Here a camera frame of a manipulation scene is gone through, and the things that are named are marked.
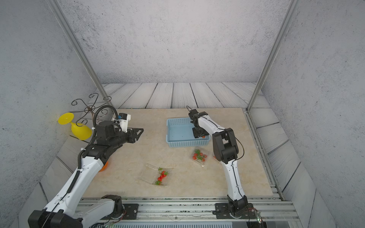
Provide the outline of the strawberries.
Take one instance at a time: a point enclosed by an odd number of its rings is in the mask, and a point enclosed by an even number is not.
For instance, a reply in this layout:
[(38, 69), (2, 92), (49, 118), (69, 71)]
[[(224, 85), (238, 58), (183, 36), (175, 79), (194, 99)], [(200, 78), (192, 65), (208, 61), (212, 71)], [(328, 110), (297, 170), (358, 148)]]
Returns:
[(204, 164), (206, 162), (207, 154), (204, 154), (200, 149), (194, 149), (192, 159), (196, 162)]
[(158, 168), (158, 177), (155, 181), (155, 185), (166, 185), (166, 179), (169, 172), (161, 167)]

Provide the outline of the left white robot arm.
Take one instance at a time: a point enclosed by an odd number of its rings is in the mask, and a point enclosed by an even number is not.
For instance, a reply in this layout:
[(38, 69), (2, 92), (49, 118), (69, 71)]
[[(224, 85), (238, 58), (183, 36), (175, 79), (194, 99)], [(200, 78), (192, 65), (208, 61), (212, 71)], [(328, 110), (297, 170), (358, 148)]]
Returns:
[(94, 177), (111, 155), (125, 143), (135, 143), (142, 128), (128, 128), (122, 120), (103, 121), (94, 126), (90, 143), (78, 154), (78, 165), (59, 193), (42, 210), (28, 218), (31, 228), (89, 228), (100, 220), (116, 220), (125, 215), (120, 196), (106, 195), (86, 210), (76, 212)]

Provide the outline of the light blue perforated basket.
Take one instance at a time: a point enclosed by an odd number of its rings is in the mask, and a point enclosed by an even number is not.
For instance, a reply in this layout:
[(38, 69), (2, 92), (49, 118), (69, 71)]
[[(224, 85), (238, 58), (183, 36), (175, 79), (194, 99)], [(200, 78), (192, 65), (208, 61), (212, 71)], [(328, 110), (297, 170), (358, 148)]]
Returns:
[(166, 127), (166, 142), (169, 147), (206, 146), (211, 139), (209, 135), (205, 138), (195, 138), (194, 125), (188, 117), (167, 119)]

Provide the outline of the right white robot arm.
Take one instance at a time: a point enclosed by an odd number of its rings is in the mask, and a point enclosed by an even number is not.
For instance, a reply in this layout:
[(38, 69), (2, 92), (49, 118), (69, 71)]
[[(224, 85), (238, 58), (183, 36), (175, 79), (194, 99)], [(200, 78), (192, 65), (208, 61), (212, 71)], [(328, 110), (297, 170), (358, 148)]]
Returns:
[(186, 107), (189, 118), (194, 125), (193, 135), (195, 138), (210, 136), (213, 142), (213, 152), (216, 160), (223, 167), (228, 186), (228, 211), (230, 215), (238, 219), (249, 213), (247, 196), (241, 185), (238, 171), (238, 157), (240, 141), (235, 137), (231, 128), (223, 128), (206, 112), (198, 112), (197, 109)]

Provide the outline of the clear clamshell container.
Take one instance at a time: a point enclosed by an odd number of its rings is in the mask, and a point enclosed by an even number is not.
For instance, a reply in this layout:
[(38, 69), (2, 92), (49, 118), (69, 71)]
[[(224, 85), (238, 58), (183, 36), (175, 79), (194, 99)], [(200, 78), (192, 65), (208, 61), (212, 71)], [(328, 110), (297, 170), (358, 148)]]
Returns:
[[(158, 177), (158, 168), (159, 167), (153, 166), (149, 163), (145, 163), (140, 172), (139, 180), (144, 181), (148, 184), (155, 185), (155, 181)], [(171, 169), (171, 168), (163, 168), (163, 169), (166, 169), (169, 172), (169, 175), (167, 176), (167, 179), (166, 179), (166, 185), (168, 185), (168, 183), (171, 179), (170, 177), (172, 176), (172, 173), (173, 173), (173, 169)]]
[(208, 158), (208, 152), (200, 147), (195, 147), (190, 155), (190, 159), (204, 167)]

